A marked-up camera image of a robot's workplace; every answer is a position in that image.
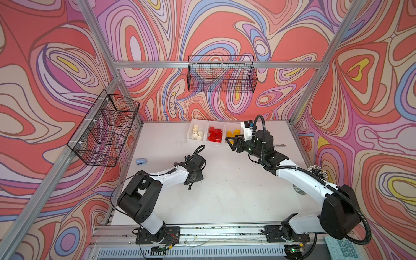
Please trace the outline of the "red arch lego piece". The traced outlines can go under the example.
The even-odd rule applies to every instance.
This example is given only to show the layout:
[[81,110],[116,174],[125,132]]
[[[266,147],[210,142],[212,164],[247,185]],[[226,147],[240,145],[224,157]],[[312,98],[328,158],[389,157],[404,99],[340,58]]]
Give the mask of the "red arch lego piece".
[[213,143],[221,143],[222,137],[223,137],[222,130],[218,128],[213,128],[209,132],[208,141],[213,142]]

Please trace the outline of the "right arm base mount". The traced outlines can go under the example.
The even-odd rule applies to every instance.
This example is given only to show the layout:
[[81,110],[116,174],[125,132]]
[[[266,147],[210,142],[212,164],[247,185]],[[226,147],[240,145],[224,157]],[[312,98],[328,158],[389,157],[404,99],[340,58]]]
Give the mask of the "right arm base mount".
[[283,243],[287,260],[300,260],[306,254],[306,244],[310,242],[308,234],[296,234],[288,226],[266,225],[261,233],[268,243]]

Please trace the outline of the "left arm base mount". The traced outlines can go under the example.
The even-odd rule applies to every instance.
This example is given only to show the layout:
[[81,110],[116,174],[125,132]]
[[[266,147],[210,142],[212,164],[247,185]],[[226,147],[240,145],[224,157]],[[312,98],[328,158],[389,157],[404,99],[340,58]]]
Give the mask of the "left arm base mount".
[[155,234],[151,234],[143,227],[135,228],[132,234],[136,236],[135,243],[145,260],[162,260],[167,253],[180,242],[179,226],[162,226]]

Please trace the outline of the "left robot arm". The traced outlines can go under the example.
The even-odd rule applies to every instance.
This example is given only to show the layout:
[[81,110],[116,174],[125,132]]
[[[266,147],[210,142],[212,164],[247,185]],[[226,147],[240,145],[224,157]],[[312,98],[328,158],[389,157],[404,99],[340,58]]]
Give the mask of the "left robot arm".
[[184,161],[174,163],[170,170],[147,173],[138,171],[127,178],[127,186],[117,198],[116,209],[132,218],[152,236],[160,236],[165,231],[163,222],[154,212],[160,193],[172,186],[185,185],[189,190],[194,183],[204,180],[203,170],[206,159],[200,155],[205,145],[200,145]]

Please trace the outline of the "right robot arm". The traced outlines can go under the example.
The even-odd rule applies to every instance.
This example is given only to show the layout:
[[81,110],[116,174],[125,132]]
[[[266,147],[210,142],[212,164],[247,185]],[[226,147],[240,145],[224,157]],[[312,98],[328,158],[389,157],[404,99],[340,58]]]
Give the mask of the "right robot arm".
[[286,155],[275,150],[269,131],[260,130],[251,139],[243,135],[226,137],[233,151],[246,152],[263,169],[299,188],[313,198],[321,210],[300,216],[291,214],[281,224],[281,236],[291,240],[306,234],[328,234],[336,239],[347,239],[358,245],[367,245],[372,240],[372,231],[367,218],[361,211],[354,190],[348,185],[337,186],[320,178],[322,168],[301,168]]

